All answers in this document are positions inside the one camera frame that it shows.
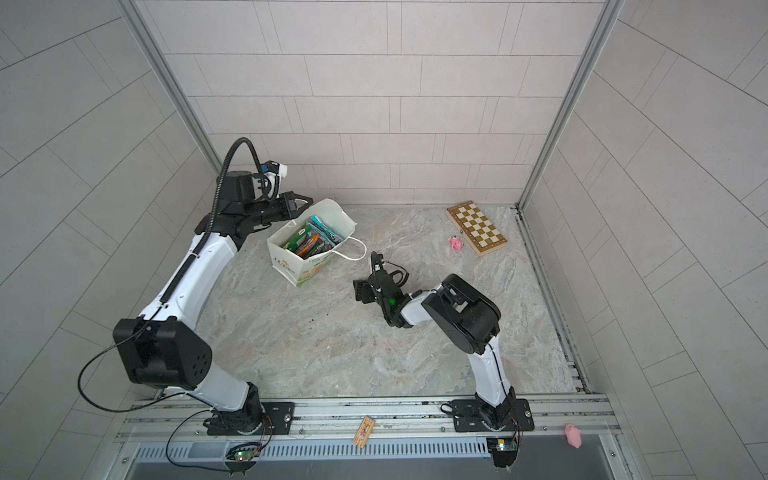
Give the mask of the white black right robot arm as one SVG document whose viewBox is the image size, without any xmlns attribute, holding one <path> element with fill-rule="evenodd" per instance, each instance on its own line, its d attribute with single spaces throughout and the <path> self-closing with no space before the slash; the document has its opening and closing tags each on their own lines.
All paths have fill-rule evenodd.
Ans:
<svg viewBox="0 0 768 480">
<path fill-rule="evenodd" d="M 456 274 L 432 289 L 406 294 L 402 287 L 409 273 L 401 266 L 389 272 L 387 264 L 381 254 L 371 253 L 370 275 L 353 282 L 355 300 L 377 304 L 391 327 L 435 323 L 468 356 L 475 379 L 476 416 L 492 431 L 517 427 L 516 393 L 504 372 L 499 348 L 500 309 Z"/>
</svg>

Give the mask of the small pink toy on table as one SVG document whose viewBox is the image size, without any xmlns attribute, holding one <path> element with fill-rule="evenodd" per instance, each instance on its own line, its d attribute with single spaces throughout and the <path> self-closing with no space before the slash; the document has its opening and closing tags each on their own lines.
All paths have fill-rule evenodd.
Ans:
<svg viewBox="0 0 768 480">
<path fill-rule="evenodd" d="M 457 236 L 450 237 L 449 244 L 452 251 L 461 251 L 464 246 L 463 241 Z"/>
</svg>

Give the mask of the grey metal corner profile right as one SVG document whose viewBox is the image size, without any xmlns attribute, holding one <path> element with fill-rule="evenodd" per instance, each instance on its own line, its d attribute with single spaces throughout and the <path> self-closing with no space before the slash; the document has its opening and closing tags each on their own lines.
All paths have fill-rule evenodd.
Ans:
<svg viewBox="0 0 768 480">
<path fill-rule="evenodd" d="M 593 32 L 586 44 L 585 51 L 581 56 L 579 63 L 577 64 L 576 71 L 568 85 L 561 106 L 557 111 L 549 132 L 546 135 L 542 150 L 540 151 L 540 154 L 532 170 L 531 177 L 529 178 L 523 190 L 520 201 L 517 204 L 518 211 L 523 212 L 527 205 L 531 202 L 534 191 L 543 176 L 544 169 L 547 166 L 551 156 L 553 155 L 560 136 L 567 126 L 567 122 L 573 110 L 575 109 L 575 106 L 591 72 L 597 63 L 600 53 L 610 35 L 610 32 L 617 20 L 618 14 L 623 4 L 624 1 L 621 0 L 608 0 L 604 2 Z"/>
</svg>

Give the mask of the wooden chessboard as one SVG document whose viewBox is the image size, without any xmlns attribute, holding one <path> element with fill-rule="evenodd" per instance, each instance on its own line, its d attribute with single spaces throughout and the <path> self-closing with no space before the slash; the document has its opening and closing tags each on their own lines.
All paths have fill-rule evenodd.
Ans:
<svg viewBox="0 0 768 480">
<path fill-rule="evenodd" d="M 448 207 L 446 214 L 460 230 L 465 243 L 478 256 L 487 255 L 507 245 L 506 237 L 473 201 Z"/>
</svg>

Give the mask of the orange Fox's candy bag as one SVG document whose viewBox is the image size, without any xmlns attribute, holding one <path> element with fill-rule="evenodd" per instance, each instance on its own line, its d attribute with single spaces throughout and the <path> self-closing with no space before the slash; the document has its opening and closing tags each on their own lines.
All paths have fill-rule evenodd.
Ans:
<svg viewBox="0 0 768 480">
<path fill-rule="evenodd" d="M 299 257 L 306 260 L 315 255 L 325 253 L 329 249 L 332 249 L 332 245 L 329 244 L 323 236 L 317 234 L 304 246 Z"/>
</svg>

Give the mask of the white paper shopping bag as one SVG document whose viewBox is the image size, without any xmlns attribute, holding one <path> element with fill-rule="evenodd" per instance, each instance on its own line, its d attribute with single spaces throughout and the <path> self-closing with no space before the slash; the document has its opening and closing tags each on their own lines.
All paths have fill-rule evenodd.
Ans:
<svg viewBox="0 0 768 480">
<path fill-rule="evenodd" d="M 354 236 L 356 226 L 334 200 L 321 200 L 267 239 L 272 266 L 300 287 L 332 258 L 362 260 L 368 249 Z"/>
</svg>

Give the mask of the teal Fox's candy bag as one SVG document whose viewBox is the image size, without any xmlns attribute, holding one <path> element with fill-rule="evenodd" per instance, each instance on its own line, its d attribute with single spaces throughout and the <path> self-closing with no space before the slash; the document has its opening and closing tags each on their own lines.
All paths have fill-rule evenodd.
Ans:
<svg viewBox="0 0 768 480">
<path fill-rule="evenodd" d="M 330 227 L 326 226 L 316 215 L 312 215 L 309 218 L 308 223 L 318 232 L 320 232 L 332 245 L 336 246 L 344 241 L 342 236 L 338 235 Z"/>
</svg>

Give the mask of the grey metal corner profile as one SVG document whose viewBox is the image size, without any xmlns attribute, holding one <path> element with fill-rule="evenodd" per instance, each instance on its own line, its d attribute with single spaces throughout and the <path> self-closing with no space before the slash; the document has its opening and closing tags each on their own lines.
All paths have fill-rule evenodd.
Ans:
<svg viewBox="0 0 768 480">
<path fill-rule="evenodd" d="M 581 56 L 579 63 L 577 64 L 576 71 L 568 85 L 561 106 L 557 111 L 549 132 L 546 135 L 542 150 L 540 151 L 540 154 L 532 170 L 531 177 L 529 178 L 523 190 L 520 201 L 517 204 L 518 211 L 523 212 L 527 205 L 531 202 L 534 191 L 543 176 L 544 169 L 547 166 L 551 156 L 553 155 L 560 136 L 567 126 L 567 122 L 573 110 L 575 109 L 575 106 L 591 72 L 597 63 L 600 53 L 610 35 L 610 32 L 617 20 L 618 14 L 623 4 L 624 1 L 621 0 L 608 0 L 604 2 L 593 32 L 586 44 L 585 51 Z"/>
<path fill-rule="evenodd" d="M 138 5 L 135 1 L 131 0 L 115 0 L 114 4 L 146 60 L 155 72 L 159 83 L 176 108 L 182 122 L 203 154 L 203 157 L 212 169 L 219 173 L 222 166 L 221 160 L 204 131 L 203 125 L 192 108 L 191 103 L 182 91 L 181 85 L 174 76 L 164 53 L 160 49 L 160 45 L 151 33 L 149 25 Z"/>
</svg>

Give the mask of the grey metal corner profile left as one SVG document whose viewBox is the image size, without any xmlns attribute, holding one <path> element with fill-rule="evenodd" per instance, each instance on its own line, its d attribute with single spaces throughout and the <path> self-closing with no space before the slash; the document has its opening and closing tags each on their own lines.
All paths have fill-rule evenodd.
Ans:
<svg viewBox="0 0 768 480">
<path fill-rule="evenodd" d="M 160 45 L 151 33 L 149 25 L 138 5 L 135 1 L 131 0 L 115 0 L 114 4 L 146 60 L 155 72 L 159 83 L 176 108 L 182 122 L 203 154 L 203 157 L 212 169 L 219 173 L 222 166 L 221 160 L 204 131 L 203 125 L 192 108 L 191 103 L 182 91 L 181 85 L 174 76 L 164 53 L 160 49 Z"/>
</svg>

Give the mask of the pink toy on rail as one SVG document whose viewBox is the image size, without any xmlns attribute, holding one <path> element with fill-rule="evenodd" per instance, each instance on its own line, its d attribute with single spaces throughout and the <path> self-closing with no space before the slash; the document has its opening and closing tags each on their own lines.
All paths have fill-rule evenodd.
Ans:
<svg viewBox="0 0 768 480">
<path fill-rule="evenodd" d="M 582 431 L 577 426 L 574 424 L 567 424 L 564 428 L 564 435 L 567 443 L 571 447 L 575 449 L 581 448 L 583 444 Z"/>
</svg>

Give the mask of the electronics board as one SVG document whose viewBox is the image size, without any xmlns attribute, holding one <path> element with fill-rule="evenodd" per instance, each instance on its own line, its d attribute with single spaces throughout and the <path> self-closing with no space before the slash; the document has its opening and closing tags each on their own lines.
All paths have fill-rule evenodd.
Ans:
<svg viewBox="0 0 768 480">
<path fill-rule="evenodd" d="M 508 468 L 515 463 L 520 447 L 516 438 L 489 437 L 486 439 L 486 444 L 496 468 Z"/>
<path fill-rule="evenodd" d="M 247 442 L 231 447 L 225 458 L 229 462 L 254 462 L 259 457 L 261 449 L 260 442 Z"/>
</svg>

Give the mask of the small wooden tag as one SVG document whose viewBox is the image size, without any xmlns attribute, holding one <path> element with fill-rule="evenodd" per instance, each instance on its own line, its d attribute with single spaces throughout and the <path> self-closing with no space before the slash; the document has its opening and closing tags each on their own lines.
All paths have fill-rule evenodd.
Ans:
<svg viewBox="0 0 768 480">
<path fill-rule="evenodd" d="M 364 416 L 353 437 L 353 444 L 360 449 L 364 449 L 375 426 L 376 421 L 373 418 Z"/>
</svg>

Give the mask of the green Fox's spring tea bag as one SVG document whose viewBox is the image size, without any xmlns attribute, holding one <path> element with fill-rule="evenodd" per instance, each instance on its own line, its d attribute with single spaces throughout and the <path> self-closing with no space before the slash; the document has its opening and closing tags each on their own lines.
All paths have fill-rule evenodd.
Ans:
<svg viewBox="0 0 768 480">
<path fill-rule="evenodd" d="M 314 238 L 314 235 L 313 228 L 305 224 L 283 245 L 283 249 L 300 256 L 300 252 Z"/>
</svg>

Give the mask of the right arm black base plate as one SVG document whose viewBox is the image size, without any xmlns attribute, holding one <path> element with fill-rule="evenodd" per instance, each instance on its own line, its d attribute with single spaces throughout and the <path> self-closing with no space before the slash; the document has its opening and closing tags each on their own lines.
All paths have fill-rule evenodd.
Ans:
<svg viewBox="0 0 768 480">
<path fill-rule="evenodd" d="M 457 433 L 468 432 L 531 432 L 535 430 L 529 402 L 524 398 L 507 398 L 493 407 L 479 397 L 454 399 L 441 405 L 449 415 Z"/>
</svg>

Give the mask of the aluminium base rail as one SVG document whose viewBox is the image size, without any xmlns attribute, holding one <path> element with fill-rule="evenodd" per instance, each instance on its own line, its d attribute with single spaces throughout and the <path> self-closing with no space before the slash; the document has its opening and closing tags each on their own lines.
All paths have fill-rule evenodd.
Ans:
<svg viewBox="0 0 768 480">
<path fill-rule="evenodd" d="M 585 434 L 620 431 L 619 421 L 603 394 L 524 394 L 528 409 L 517 416 L 517 425 L 531 421 L 534 428 L 523 433 L 561 435 L 574 425 Z M 449 396 L 304 398 L 292 399 L 291 413 L 274 413 L 272 425 L 286 432 L 256 433 L 252 440 L 342 439 L 350 442 L 363 419 L 375 421 L 371 439 L 459 436 L 461 421 L 448 413 Z M 201 404 L 178 397 L 128 415 L 119 425 L 117 442 L 209 440 L 203 420 L 210 413 Z"/>
</svg>

